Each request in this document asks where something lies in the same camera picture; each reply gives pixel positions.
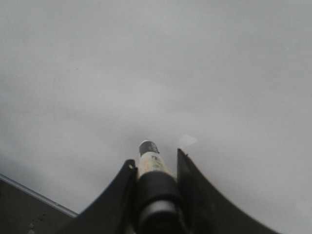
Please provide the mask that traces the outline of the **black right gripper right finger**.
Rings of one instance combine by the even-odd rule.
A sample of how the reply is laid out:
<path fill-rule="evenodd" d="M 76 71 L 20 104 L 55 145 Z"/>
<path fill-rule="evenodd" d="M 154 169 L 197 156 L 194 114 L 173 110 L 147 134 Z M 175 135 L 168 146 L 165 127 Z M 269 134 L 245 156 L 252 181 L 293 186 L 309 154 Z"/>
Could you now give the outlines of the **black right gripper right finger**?
<path fill-rule="evenodd" d="M 277 233 L 231 203 L 182 149 L 177 150 L 177 183 L 192 234 Z"/>

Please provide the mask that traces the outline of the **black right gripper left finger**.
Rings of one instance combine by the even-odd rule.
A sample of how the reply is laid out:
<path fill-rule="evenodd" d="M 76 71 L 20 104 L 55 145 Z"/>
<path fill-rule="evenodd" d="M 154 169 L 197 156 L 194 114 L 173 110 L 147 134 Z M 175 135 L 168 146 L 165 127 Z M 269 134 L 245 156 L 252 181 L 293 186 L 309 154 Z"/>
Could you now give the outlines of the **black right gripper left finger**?
<path fill-rule="evenodd" d="M 133 159 L 124 162 L 101 195 L 58 234 L 132 234 L 131 211 L 137 182 Z"/>

